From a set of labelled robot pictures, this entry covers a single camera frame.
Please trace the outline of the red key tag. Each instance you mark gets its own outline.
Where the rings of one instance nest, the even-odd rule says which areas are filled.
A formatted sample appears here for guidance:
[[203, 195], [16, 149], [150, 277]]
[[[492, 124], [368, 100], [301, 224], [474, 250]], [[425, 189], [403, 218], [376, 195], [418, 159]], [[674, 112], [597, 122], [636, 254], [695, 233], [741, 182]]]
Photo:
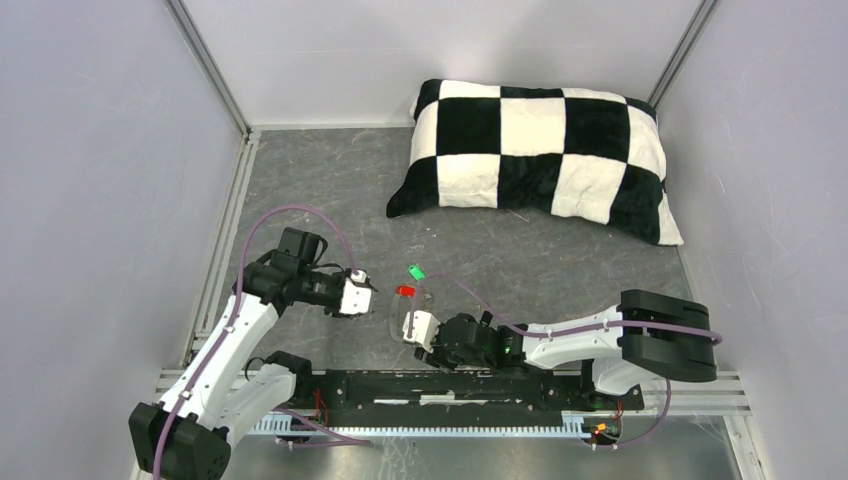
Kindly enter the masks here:
[[413, 298], [417, 294], [417, 289], [411, 285], [398, 285], [395, 293], [401, 297]]

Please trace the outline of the green key tag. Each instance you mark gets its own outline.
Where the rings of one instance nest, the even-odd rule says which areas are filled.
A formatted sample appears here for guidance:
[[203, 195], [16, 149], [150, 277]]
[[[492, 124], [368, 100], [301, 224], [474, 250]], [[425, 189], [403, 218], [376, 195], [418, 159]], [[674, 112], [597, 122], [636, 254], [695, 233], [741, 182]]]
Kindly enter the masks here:
[[426, 274], [423, 270], [415, 264], [408, 267], [408, 273], [416, 282], [420, 282], [426, 278]]

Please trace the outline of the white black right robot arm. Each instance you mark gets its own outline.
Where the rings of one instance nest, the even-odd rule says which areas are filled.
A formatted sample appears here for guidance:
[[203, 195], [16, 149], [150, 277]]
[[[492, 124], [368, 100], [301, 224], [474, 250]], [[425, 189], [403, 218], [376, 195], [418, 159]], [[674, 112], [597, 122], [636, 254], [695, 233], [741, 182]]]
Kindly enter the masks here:
[[708, 308], [692, 301], [633, 289], [622, 292], [618, 304], [576, 320], [494, 327], [492, 318], [486, 311], [480, 318], [457, 314], [440, 321], [424, 310], [409, 311], [402, 339], [422, 362], [447, 371], [530, 373], [581, 362], [587, 374], [577, 392], [591, 408], [654, 378], [717, 378], [714, 347], [722, 338], [710, 328]]

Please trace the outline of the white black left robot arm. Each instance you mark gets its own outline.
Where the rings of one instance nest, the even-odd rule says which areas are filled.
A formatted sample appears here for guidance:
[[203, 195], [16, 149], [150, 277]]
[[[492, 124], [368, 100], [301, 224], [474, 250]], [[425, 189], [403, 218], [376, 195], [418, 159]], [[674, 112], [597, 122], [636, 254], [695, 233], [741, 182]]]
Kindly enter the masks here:
[[276, 248], [246, 264], [209, 339], [179, 379], [153, 403], [138, 404], [129, 430], [139, 468], [158, 479], [219, 479], [233, 449], [274, 407], [306, 405], [314, 394], [310, 361], [286, 353], [264, 360], [236, 387], [250, 354], [295, 303], [333, 317], [370, 310], [374, 291], [361, 269], [320, 259], [321, 236], [287, 227]]

